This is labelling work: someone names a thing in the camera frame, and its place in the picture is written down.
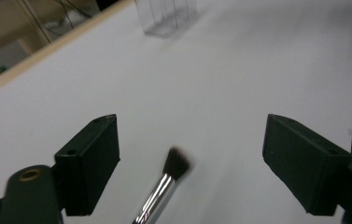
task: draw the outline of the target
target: white surface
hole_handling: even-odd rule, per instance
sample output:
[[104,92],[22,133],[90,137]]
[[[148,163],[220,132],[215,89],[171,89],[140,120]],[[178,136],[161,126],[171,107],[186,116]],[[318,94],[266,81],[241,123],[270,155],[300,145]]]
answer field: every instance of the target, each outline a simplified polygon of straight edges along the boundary
[[0,197],[21,168],[90,120],[118,115],[121,162],[91,217],[132,223],[167,150],[196,161],[158,223],[339,223],[312,217],[263,162],[266,116],[298,120],[345,149],[352,129],[352,1],[201,0],[168,39],[134,6],[0,90]]

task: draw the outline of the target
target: brush bristles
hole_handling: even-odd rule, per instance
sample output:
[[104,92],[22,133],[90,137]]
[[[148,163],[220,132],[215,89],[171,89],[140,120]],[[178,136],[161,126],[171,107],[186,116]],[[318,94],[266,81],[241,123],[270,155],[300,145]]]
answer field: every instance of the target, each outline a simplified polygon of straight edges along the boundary
[[185,155],[177,147],[172,147],[167,155],[163,173],[169,174],[176,181],[190,169],[190,163]]

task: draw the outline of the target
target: transparent box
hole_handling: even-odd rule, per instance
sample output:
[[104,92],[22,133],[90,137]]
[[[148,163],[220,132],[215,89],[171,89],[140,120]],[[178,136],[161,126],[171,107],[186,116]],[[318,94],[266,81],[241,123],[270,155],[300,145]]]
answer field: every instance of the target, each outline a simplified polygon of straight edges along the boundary
[[196,0],[134,0],[146,35],[167,37],[196,15]]

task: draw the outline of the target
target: screw hole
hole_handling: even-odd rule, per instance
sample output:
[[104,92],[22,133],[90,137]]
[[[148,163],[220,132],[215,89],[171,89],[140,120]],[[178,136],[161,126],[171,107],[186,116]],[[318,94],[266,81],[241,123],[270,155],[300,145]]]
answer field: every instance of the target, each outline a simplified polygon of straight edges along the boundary
[[28,170],[19,177],[19,180],[22,182],[34,180],[39,177],[40,173],[38,169]]

